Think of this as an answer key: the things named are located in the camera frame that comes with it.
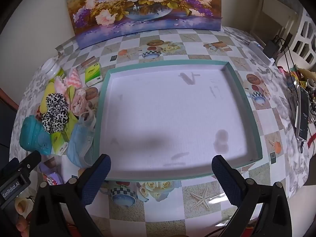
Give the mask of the person left hand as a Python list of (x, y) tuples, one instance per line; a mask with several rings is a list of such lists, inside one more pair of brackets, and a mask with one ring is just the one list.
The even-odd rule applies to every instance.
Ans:
[(21, 236), (29, 236), (29, 224), (32, 217), (34, 200), (29, 197), (18, 197), (14, 200), (14, 207), (18, 213), (16, 227)]

